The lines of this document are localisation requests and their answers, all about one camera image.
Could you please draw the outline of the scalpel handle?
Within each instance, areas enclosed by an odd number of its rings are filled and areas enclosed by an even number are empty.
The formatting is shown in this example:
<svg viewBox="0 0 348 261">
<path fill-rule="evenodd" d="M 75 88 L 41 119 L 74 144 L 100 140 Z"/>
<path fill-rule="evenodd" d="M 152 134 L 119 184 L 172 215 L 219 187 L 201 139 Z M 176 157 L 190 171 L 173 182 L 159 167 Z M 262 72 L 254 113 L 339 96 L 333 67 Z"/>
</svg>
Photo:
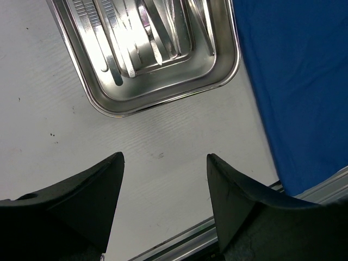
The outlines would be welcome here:
<svg viewBox="0 0 348 261">
<path fill-rule="evenodd" d="M 95 25 L 95 34 L 97 37 L 98 44 L 100 46 L 101 52 L 107 64 L 107 67 L 114 79 L 114 82 L 117 86 L 121 86 L 123 84 L 123 79 L 120 75 L 118 66 L 114 59 L 113 52 L 110 48 L 110 44 L 107 38 L 107 34 L 105 32 L 104 19 L 101 13 L 101 8 L 98 1 L 94 1 L 94 5 L 96 7 L 96 12 L 98 16 L 97 25 Z"/>
<path fill-rule="evenodd" d="M 163 56 L 159 49 L 159 35 L 145 7 L 144 1 L 136 1 L 142 26 L 147 34 L 153 56 L 159 66 L 163 65 Z"/>
<path fill-rule="evenodd" d="M 174 1 L 164 0 L 166 8 L 166 17 L 171 28 L 171 35 L 173 39 L 173 45 L 176 51 L 175 58 L 180 57 L 182 54 L 181 45 L 179 42 L 179 36 L 176 26 L 176 13 L 175 13 L 175 4 Z"/>
</svg>

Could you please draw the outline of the stainless steel tray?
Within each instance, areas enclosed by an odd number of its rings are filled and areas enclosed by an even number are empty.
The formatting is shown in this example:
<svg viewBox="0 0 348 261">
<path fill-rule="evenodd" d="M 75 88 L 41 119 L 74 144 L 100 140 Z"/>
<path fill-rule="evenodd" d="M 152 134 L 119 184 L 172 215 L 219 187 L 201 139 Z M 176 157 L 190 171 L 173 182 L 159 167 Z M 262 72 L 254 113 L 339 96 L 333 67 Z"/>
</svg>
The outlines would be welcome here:
<svg viewBox="0 0 348 261">
<path fill-rule="evenodd" d="M 171 28 L 164 1 L 144 1 L 159 35 L 163 65 L 153 56 L 142 26 L 136 1 L 113 1 L 126 27 L 128 50 L 136 76 L 130 78 L 124 63 L 117 60 L 115 39 L 108 19 L 111 1 L 98 1 L 105 32 L 123 84 L 117 86 L 108 69 L 92 65 L 80 35 L 82 29 L 72 1 L 48 1 L 78 78 L 91 105 L 109 117 L 125 117 L 228 83 L 241 60 L 232 1 L 208 1 L 215 41 L 210 56 L 189 1 L 174 1 L 176 26 L 182 54 L 175 58 Z"/>
</svg>

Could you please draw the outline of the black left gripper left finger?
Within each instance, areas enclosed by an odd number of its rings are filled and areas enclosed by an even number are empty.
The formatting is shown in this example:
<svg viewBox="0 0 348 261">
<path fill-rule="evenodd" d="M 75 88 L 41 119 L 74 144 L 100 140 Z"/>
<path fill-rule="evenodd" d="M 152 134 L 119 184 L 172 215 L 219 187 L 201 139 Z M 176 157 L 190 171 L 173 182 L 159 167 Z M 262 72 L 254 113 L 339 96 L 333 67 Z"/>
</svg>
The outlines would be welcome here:
<svg viewBox="0 0 348 261">
<path fill-rule="evenodd" d="M 124 169 L 116 152 L 63 181 L 1 200 L 1 260 L 101 260 Z"/>
</svg>

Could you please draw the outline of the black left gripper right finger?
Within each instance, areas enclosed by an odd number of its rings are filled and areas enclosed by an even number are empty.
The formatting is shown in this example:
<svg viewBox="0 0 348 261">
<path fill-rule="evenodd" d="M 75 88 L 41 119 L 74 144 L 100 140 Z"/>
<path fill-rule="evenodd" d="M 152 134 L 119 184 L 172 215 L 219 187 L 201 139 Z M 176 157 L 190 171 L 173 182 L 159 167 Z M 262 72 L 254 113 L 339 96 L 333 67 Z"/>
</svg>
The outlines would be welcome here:
<svg viewBox="0 0 348 261">
<path fill-rule="evenodd" d="M 207 155 L 219 248 L 226 260 L 347 260 L 347 201 L 281 208 L 259 202 L 266 185 Z"/>
</svg>

